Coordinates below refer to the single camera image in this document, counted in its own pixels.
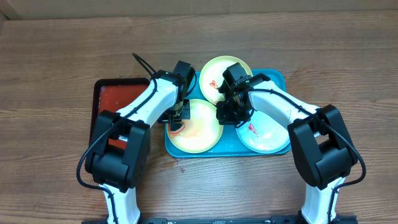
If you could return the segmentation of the dark blue sponge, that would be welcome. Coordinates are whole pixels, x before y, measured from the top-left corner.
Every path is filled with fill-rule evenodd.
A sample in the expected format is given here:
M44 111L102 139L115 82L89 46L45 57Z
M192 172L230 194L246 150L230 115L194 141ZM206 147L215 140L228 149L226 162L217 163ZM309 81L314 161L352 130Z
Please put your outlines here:
M169 125L169 131L171 133L179 132L182 130L184 127L184 124L182 122L175 122Z

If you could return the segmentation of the green plate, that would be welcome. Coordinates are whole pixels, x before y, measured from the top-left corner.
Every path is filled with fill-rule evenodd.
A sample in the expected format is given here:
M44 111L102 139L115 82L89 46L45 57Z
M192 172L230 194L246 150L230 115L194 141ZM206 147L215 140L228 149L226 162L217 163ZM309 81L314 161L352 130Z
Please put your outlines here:
M199 84L203 96L212 104L223 101L224 96L218 92L223 83L223 72L231 65L239 63L249 76L253 76L249 66L240 58L223 55L208 61L200 72Z
M190 119L183 119L176 131L166 125L167 136L172 144L187 153L201 153L211 149L220 140L223 125L216 118L216 107L208 101L191 99Z

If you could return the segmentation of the light blue plate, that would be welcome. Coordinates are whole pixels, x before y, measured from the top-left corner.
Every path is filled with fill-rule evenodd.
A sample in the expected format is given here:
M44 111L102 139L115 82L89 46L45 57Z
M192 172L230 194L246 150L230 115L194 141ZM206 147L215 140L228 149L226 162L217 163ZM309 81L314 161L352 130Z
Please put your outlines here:
M236 133L247 148L260 154L284 153L291 148L287 130L260 111L255 111L249 121L236 128Z

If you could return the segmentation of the green plate back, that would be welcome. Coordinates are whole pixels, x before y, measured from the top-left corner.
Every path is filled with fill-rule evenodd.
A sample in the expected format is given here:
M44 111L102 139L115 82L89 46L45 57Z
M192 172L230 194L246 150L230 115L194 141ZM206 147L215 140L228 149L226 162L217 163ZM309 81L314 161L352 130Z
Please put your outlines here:
M231 65L239 63L249 76L253 76L249 66L240 58L223 55L208 61L200 72L199 84L203 96L212 104L223 101L224 96L218 92L223 83L223 72Z

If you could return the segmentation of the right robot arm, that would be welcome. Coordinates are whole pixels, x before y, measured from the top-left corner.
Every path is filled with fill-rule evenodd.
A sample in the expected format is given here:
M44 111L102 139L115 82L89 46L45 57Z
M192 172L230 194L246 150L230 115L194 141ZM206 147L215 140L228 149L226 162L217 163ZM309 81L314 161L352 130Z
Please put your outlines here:
M225 97L216 104L220 124L238 127L260 111L288 131L296 169L307 184L305 201L297 215L273 216L271 223L357 223L356 216L335 211L340 188L357 184L345 181L351 168L364 163L336 107L304 103L263 73L249 76L240 63L225 69L218 91Z

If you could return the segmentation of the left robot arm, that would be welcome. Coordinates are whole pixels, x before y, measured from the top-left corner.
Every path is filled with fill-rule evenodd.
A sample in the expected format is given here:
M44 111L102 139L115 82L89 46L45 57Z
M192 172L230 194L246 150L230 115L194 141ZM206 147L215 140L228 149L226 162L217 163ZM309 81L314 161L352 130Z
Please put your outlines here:
M104 223L139 223L136 186L147 161L150 129L155 123L167 123L176 130L182 120L190 119L186 97L195 69L179 61L172 72L155 71L143 59L137 61L151 76L149 86L119 111L99 113L76 168L82 186L104 193L108 209Z

